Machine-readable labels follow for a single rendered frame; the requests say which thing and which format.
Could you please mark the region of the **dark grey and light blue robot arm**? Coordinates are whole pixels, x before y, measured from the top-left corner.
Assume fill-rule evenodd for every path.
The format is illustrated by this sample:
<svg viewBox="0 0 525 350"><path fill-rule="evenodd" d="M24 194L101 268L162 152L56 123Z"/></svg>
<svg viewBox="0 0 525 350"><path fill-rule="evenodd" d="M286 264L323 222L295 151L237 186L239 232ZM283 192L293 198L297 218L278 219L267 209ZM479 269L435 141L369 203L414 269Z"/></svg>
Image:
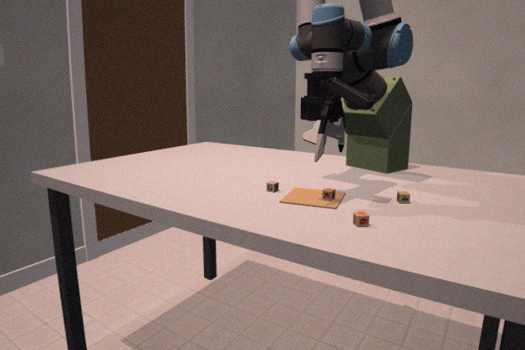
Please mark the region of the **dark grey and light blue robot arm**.
<svg viewBox="0 0 525 350"><path fill-rule="evenodd" d="M367 110L387 90L375 70L407 63L413 34L394 12L391 0L359 0L359 4L363 23L345 18L340 4L298 0L298 34L289 47L298 61L312 60L313 71L342 72L341 78L329 78L325 88L343 97L349 109Z"/></svg>

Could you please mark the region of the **tan flat mat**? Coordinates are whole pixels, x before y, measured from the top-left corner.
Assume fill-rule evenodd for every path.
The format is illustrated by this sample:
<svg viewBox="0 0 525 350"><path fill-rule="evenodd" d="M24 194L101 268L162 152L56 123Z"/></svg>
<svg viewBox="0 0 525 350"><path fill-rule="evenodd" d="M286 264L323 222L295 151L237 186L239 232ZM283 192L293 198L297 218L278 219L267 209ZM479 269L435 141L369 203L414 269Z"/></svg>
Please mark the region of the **tan flat mat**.
<svg viewBox="0 0 525 350"><path fill-rule="evenodd" d="M292 205L305 205L313 207L321 207L328 209L337 209L339 203L343 199L345 192L335 193L335 199L323 200L323 191L314 189L305 189L295 187L286 196L284 196L279 203L292 204Z"/></svg>

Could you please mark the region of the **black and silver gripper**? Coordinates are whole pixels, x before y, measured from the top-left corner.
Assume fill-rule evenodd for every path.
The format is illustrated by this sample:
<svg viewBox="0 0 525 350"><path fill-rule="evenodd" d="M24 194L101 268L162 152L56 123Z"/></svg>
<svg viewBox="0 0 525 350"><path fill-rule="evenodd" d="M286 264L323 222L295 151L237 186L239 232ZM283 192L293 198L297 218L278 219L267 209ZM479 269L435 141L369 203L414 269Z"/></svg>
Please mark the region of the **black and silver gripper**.
<svg viewBox="0 0 525 350"><path fill-rule="evenodd" d="M303 133L303 140L316 145L314 162L324 153L327 136L338 140L339 152L344 148L345 124L341 96L325 88L329 78L334 77L342 77L342 72L314 71L304 74L308 80L307 96L301 98L300 119L316 121L311 130Z"/></svg>

